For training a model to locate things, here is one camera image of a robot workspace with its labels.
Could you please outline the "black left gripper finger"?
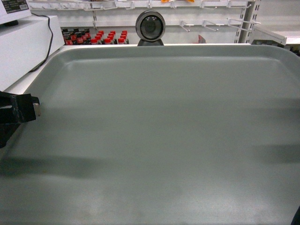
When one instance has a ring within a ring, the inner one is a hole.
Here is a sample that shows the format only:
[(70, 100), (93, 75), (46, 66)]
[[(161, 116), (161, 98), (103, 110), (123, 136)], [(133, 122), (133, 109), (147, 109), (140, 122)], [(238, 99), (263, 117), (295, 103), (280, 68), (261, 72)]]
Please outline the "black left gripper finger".
[(0, 93), (0, 147), (4, 148), (20, 124), (33, 121), (40, 116), (35, 106), (38, 97), (31, 94)]

